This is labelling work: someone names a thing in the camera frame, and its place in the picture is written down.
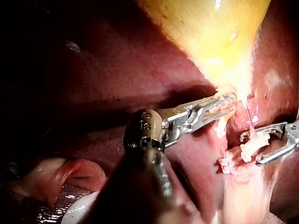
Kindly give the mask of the right arm instrument jaw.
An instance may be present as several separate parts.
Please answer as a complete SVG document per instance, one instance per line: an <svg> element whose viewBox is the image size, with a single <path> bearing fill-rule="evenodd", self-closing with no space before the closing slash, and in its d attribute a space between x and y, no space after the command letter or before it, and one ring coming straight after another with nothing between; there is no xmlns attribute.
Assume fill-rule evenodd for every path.
<svg viewBox="0 0 299 224"><path fill-rule="evenodd" d="M262 167L267 164L270 164L270 163L276 161L277 159L292 153L293 151L298 149L298 147L299 147L298 144L286 144L285 146L283 146L269 154L262 155L260 159L256 160L256 165Z"/></svg>
<svg viewBox="0 0 299 224"><path fill-rule="evenodd" d="M240 134L239 141L244 142L246 140L251 139L251 137L253 137L254 135L263 135L263 134L274 134L279 139L281 139L285 131L285 126L287 124L288 124L287 122L280 122L280 123L262 126L254 129L253 134L251 134L250 131L243 132L242 134Z"/></svg>

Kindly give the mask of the left arm instrument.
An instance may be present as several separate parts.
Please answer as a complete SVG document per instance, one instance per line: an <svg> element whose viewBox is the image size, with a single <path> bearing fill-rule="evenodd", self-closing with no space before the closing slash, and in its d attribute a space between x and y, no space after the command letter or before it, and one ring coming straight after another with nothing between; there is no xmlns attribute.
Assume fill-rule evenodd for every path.
<svg viewBox="0 0 299 224"><path fill-rule="evenodd" d="M140 109L125 128L123 147L126 152L143 148L164 151L178 140L200 128L203 108L179 105L167 109Z"/></svg>

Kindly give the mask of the right arm instrument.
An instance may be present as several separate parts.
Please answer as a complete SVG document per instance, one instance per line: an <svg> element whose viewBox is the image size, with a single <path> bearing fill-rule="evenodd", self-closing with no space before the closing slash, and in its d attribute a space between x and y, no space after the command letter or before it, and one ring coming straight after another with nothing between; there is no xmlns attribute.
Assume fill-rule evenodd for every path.
<svg viewBox="0 0 299 224"><path fill-rule="evenodd" d="M285 141L285 145L282 149L299 148L299 120L284 126L283 140Z"/></svg>

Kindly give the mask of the left arm instrument jaw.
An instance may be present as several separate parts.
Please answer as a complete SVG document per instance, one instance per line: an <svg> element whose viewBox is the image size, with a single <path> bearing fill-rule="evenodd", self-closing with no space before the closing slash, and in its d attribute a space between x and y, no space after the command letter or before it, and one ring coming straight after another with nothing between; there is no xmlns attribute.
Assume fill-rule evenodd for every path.
<svg viewBox="0 0 299 224"><path fill-rule="evenodd" d="M202 98L196 101L191 102L186 106L186 111L195 112L199 110L205 111L217 111L225 106L226 97L224 95L220 96L210 96L207 98Z"/></svg>
<svg viewBox="0 0 299 224"><path fill-rule="evenodd" d="M198 111L198 127L201 128L222 116L225 116L235 109L237 103L237 96L233 92L216 93L215 96L224 95L226 97L225 106L217 111Z"/></svg>

